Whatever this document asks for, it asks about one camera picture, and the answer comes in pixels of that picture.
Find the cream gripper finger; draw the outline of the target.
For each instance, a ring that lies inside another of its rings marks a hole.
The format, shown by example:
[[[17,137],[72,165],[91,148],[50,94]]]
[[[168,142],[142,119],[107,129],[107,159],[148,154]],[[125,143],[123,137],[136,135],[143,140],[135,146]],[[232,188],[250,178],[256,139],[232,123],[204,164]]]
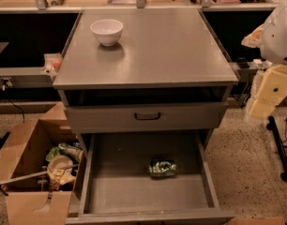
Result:
[[[274,110],[275,107],[271,104],[262,102],[261,100],[251,99],[249,101],[248,116],[256,119],[265,119]]]
[[[276,107],[287,97],[287,66],[277,65],[265,73],[256,100]]]

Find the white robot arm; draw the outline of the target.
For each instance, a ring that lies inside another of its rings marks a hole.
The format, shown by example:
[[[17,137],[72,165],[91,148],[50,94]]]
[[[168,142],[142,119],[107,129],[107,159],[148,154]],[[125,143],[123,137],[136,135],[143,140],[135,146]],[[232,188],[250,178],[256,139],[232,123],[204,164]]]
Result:
[[[282,0],[241,44],[259,48],[261,57],[272,63],[254,77],[246,107],[249,120],[264,120],[287,97],[287,0]]]

